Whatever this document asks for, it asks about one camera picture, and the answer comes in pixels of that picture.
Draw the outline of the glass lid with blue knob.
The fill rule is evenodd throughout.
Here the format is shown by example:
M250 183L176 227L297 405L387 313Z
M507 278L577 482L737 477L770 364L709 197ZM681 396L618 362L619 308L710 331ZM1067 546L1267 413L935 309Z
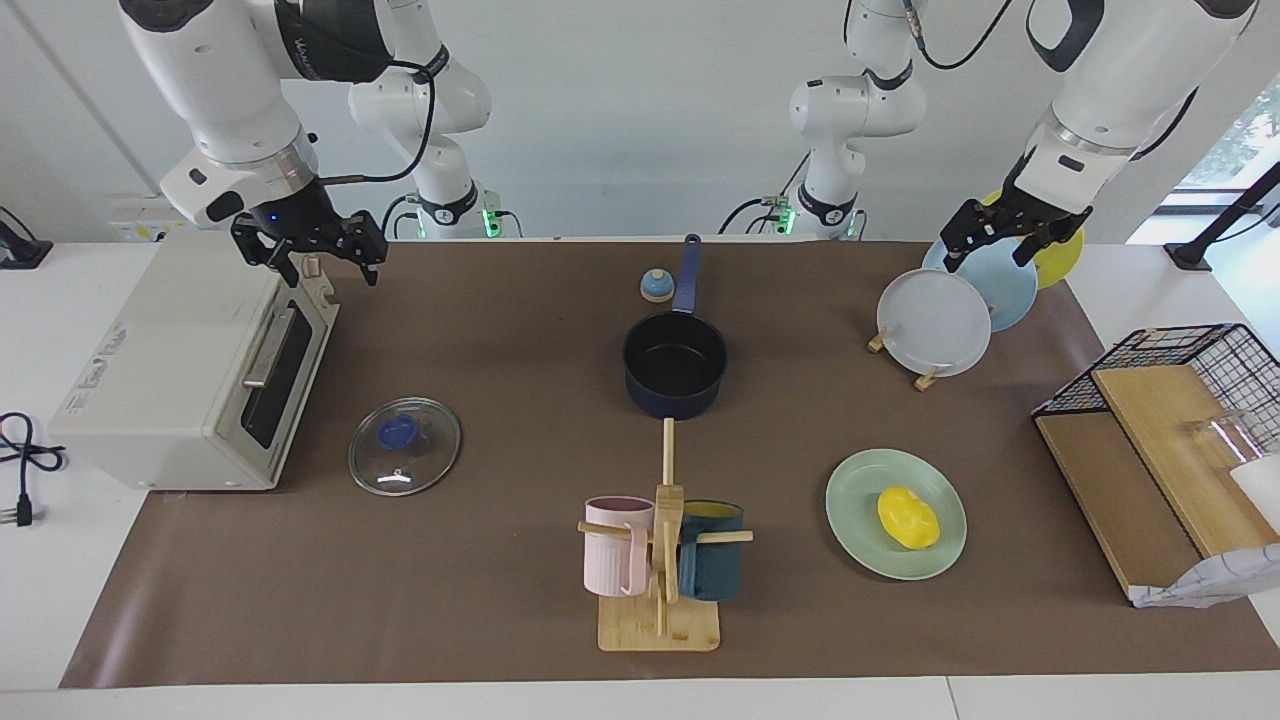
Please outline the glass lid with blue knob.
M439 483L456 465L462 438L460 419L444 404L397 398L357 425L347 452L349 474L372 495L416 495Z

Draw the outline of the yellow potato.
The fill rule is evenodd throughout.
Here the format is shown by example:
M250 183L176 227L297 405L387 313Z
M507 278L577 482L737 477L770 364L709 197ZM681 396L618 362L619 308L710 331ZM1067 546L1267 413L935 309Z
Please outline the yellow potato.
M883 489L876 501L876 515L884 533L905 550L928 550L940 542L934 510L906 486Z

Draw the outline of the yellow plate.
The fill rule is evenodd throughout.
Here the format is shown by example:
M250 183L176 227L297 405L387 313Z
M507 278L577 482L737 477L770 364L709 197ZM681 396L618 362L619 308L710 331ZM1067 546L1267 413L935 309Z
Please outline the yellow plate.
M998 246L992 247L992 256L995 260L995 269L998 275L1019 275L1025 272L1025 268L1020 269L1014 261L1014 252L1020 247L1021 242L1027 238L1027 228L1015 224L1018 233L1001 238L1000 243L1006 240L1011 240L1012 245L1006 249L1000 249ZM1085 229L1079 227L1075 229L1073 236L1065 242L1050 243L1046 249L1042 249L1030 261L1036 269L1038 290L1047 290L1048 287L1057 284L1064 281L1070 272L1079 263L1085 246Z

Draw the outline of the light blue plate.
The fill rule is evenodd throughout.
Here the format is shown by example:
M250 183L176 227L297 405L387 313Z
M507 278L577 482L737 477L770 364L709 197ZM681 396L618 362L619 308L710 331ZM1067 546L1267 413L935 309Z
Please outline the light blue plate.
M1018 238L1005 238L970 252L955 274L969 282L989 309L992 332L1018 324L1033 307L1038 293L1038 270L1033 263L1019 266L1014 251Z

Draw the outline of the grey plate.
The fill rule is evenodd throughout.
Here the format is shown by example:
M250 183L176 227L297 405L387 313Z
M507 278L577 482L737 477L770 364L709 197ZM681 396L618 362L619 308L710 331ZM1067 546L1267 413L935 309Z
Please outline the grey plate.
M973 369L992 336L980 293L961 277L936 269L915 269L890 282L877 304L876 328L900 366L934 378Z

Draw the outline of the wooden plate rack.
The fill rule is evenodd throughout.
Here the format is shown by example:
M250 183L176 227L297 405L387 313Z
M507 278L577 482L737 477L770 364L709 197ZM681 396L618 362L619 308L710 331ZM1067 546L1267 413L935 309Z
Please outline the wooden plate rack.
M919 392L927 392L941 378L942 370L952 366L951 363L938 360L931 351L922 351L919 343L905 331L893 327L878 329L867 341L867 351L870 354L888 351L896 363L916 372L913 386Z

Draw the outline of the pale green plate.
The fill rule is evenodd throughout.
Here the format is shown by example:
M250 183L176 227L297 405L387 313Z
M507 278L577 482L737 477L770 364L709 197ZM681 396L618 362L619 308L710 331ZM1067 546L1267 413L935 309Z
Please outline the pale green plate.
M897 487L911 491L934 514L940 537L929 546L909 548L882 523L881 498ZM844 551L895 580L918 582L947 571L966 542L966 512L955 487L928 461L901 450L869 448L846 457L829 475L824 506Z

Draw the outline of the cream toaster oven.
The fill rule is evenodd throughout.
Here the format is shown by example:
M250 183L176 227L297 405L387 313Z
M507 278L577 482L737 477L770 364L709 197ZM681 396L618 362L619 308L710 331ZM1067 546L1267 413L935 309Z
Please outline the cream toaster oven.
M145 492L273 489L339 311L315 255L288 284L228 234L164 240L49 424Z

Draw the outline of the wooden shelf box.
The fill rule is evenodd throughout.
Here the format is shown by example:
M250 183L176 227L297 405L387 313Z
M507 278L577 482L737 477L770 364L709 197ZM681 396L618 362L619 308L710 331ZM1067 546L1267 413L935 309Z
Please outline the wooden shelf box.
M1036 419L1126 596L1169 587L1204 559L1280 543L1189 425L1224 413L1188 366L1093 373L1107 413Z

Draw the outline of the clear glass cup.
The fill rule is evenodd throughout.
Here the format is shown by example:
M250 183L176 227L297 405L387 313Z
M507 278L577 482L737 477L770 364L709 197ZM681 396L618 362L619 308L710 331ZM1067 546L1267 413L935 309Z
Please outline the clear glass cup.
M1224 411L1189 425L1190 436L1212 460L1228 468L1266 457L1268 451L1254 433L1256 415L1248 411Z

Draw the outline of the white cup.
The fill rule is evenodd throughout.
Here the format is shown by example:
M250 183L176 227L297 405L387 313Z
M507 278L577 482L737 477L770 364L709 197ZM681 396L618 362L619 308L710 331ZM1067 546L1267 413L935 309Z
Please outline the white cup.
M1243 462L1230 470L1230 478L1280 536L1280 454Z

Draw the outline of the pink ribbed mug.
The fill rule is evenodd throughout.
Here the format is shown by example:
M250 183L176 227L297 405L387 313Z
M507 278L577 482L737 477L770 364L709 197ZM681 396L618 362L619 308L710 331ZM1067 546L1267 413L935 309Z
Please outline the pink ribbed mug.
M621 536L584 534L582 584L600 597L637 597L650 584L649 534L655 503L632 496L598 496L585 503L585 521L621 529Z

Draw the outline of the dark teal mug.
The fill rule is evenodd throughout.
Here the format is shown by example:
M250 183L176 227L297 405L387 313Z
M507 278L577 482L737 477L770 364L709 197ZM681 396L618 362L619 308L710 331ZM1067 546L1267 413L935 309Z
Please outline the dark teal mug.
M741 543L701 543L705 533L744 528L744 510L716 500L687 500L678 532L677 582L682 597L708 602L735 600L742 584Z

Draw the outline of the wooden mug tree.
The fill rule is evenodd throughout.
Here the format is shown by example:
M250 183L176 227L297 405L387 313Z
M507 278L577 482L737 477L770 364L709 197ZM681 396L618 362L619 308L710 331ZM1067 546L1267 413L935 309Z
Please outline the wooden mug tree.
M649 523L620 527L582 519L586 537L623 541L623 560L644 556L626 569L626 592L598 600L596 644L605 652L710 652L721 646L718 603L686 598L678 591L680 532L685 492L675 480L677 421L663 420L662 478Z

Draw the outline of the white wall socket box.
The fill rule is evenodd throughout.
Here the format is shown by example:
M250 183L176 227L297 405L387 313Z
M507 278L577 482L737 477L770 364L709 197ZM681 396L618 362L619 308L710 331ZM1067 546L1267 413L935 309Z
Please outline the white wall socket box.
M156 243L174 233L196 229L165 197L115 193L108 201L108 224L116 242Z

